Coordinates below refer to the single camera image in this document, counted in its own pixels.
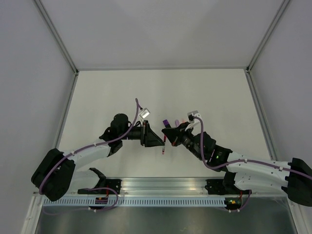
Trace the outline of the pink highlighter pen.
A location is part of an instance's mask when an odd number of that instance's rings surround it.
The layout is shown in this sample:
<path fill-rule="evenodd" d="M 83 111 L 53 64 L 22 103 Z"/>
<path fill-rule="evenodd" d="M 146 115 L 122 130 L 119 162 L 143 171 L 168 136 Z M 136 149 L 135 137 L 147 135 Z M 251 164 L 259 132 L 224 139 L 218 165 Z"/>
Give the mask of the pink highlighter pen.
<path fill-rule="evenodd" d="M 179 120 L 176 119 L 176 120 L 175 120 L 175 126 L 178 127 L 179 125 L 180 125 Z"/>

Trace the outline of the red gel pen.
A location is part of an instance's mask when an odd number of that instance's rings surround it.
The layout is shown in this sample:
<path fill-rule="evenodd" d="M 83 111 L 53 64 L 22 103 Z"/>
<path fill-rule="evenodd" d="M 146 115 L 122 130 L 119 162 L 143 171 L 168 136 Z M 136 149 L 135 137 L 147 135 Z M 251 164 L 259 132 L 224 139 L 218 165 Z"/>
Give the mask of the red gel pen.
<path fill-rule="evenodd" d="M 162 155 L 165 154 L 165 144 L 166 144 L 166 139 L 167 137 L 164 135 L 164 138 L 163 138 L 163 145 L 162 145 Z"/>

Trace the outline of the black purple-tip highlighter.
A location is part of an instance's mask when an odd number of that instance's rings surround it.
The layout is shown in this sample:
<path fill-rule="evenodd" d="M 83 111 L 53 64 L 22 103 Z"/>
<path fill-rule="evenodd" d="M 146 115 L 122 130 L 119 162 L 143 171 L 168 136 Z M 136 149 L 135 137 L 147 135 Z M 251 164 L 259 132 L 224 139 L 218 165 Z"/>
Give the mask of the black purple-tip highlighter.
<path fill-rule="evenodd" d="M 171 125 L 167 119 L 163 120 L 163 124 L 164 124 L 165 128 L 171 128 Z"/>

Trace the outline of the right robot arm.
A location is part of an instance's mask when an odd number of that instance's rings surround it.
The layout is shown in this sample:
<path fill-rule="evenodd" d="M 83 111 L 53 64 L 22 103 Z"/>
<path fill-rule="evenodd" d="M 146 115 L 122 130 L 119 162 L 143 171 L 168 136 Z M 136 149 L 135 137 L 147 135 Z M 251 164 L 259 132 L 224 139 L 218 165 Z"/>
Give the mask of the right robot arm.
<path fill-rule="evenodd" d="M 256 160 L 231 149 L 217 145 L 204 130 L 193 135 L 188 123 L 175 128 L 164 128 L 162 133 L 172 146 L 184 146 L 206 168 L 225 172 L 222 188 L 225 192 L 285 193 L 289 200 L 299 205 L 312 205 L 312 169 L 302 159 L 290 162 Z"/>

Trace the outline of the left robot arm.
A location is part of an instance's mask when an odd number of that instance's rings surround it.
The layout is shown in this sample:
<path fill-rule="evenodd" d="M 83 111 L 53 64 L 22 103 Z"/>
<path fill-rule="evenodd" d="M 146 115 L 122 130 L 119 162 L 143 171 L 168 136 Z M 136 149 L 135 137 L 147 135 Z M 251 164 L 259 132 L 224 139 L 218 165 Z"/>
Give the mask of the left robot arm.
<path fill-rule="evenodd" d="M 86 171 L 81 171 L 81 168 L 114 155 L 125 140 L 138 140 L 146 148 L 164 145 L 147 120 L 131 124 L 127 115 L 117 114 L 99 137 L 99 141 L 72 152 L 62 152 L 57 148 L 49 150 L 33 173 L 31 182 L 52 202 L 69 192 L 81 195 L 119 194 L 119 179 L 108 179 L 94 167 Z"/>

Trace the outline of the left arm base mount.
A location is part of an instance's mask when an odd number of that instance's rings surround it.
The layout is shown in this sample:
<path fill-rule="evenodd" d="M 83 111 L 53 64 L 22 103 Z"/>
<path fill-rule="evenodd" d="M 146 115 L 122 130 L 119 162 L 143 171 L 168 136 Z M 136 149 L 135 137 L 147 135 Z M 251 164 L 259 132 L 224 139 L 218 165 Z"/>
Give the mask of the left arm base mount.
<path fill-rule="evenodd" d="M 78 189 L 78 194 L 81 195 L 114 195 L 120 194 L 121 179 L 107 178 L 101 171 L 96 168 L 90 168 L 86 171 L 88 177 L 94 182 L 88 183 L 83 188 Z"/>

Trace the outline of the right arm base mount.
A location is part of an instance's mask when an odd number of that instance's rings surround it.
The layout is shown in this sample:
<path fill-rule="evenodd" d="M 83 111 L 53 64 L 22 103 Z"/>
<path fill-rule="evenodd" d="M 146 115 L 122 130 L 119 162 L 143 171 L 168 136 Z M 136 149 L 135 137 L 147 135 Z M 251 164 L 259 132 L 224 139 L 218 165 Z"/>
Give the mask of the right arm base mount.
<path fill-rule="evenodd" d="M 234 185 L 235 175 L 226 172 L 223 179 L 207 179 L 205 189 L 209 195 L 239 195 L 240 190 Z"/>

